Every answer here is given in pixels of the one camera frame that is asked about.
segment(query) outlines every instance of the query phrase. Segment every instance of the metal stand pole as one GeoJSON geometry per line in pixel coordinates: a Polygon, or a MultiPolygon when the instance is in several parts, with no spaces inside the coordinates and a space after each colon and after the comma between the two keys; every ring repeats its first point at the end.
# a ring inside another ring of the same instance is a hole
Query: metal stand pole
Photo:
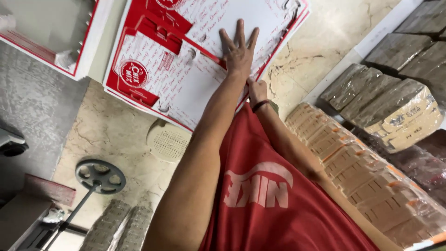
{"type": "Polygon", "coordinates": [[[57,234],[54,236],[54,238],[51,240],[51,242],[46,246],[45,251],[48,251],[51,245],[56,241],[57,237],[70,225],[71,220],[74,218],[74,216],[77,214],[77,212],[81,209],[81,207],[84,205],[84,203],[87,201],[88,197],[96,190],[98,186],[100,186],[100,183],[93,182],[93,186],[91,189],[87,192],[85,197],[79,202],[79,204],[76,206],[76,208],[73,210],[73,212],[70,214],[70,216],[66,219],[66,221],[59,227],[57,230],[57,234]]]}

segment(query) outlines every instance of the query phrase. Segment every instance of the white printed logo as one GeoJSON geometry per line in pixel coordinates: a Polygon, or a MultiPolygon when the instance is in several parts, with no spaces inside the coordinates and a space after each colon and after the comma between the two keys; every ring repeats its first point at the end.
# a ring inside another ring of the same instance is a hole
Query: white printed logo
{"type": "Polygon", "coordinates": [[[277,200],[279,207],[288,208],[287,183],[293,188],[293,175],[285,167],[274,162],[262,162],[245,174],[237,175],[226,171],[225,175],[229,175],[232,182],[232,185],[228,186],[229,195],[223,200],[226,206],[244,207],[248,202],[255,202],[263,207],[274,207],[277,200]],[[255,174],[260,171],[276,174],[286,182],[276,182],[261,174],[255,174]]]}

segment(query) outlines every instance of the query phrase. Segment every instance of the red circular logo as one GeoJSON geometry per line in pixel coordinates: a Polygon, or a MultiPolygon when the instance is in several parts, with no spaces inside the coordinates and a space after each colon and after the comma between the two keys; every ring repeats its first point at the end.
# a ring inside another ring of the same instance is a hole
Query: red circular logo
{"type": "Polygon", "coordinates": [[[167,9],[167,10],[176,10],[178,9],[183,0],[155,0],[157,4],[159,4],[161,7],[167,9]]]}
{"type": "Polygon", "coordinates": [[[133,88],[143,87],[149,75],[146,68],[135,60],[124,61],[119,73],[122,81],[133,88]]]}

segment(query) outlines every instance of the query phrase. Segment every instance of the gray marble surface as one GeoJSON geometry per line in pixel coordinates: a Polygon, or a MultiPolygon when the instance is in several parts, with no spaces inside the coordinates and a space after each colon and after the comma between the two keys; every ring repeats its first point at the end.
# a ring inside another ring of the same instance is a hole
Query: gray marble surface
{"type": "Polygon", "coordinates": [[[29,145],[20,156],[0,157],[0,194],[21,189],[24,173],[52,178],[88,83],[0,42],[0,127],[29,145]]]}

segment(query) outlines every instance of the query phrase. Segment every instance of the marble floor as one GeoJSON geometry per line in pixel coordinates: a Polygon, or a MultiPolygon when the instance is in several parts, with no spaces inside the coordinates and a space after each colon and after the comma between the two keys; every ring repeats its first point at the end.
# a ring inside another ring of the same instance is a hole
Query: marble floor
{"type": "MultiPolygon", "coordinates": [[[[280,107],[282,120],[398,2],[311,2],[312,14],[263,78],[269,98],[280,107]]],[[[93,194],[73,219],[74,224],[90,228],[112,198],[156,209],[176,165],[150,154],[145,138],[154,121],[155,117],[106,94],[101,84],[90,83],[53,181],[76,188],[77,205],[87,190],[76,181],[74,167],[79,160],[93,157],[121,168],[127,185],[116,195],[93,194]]]]}

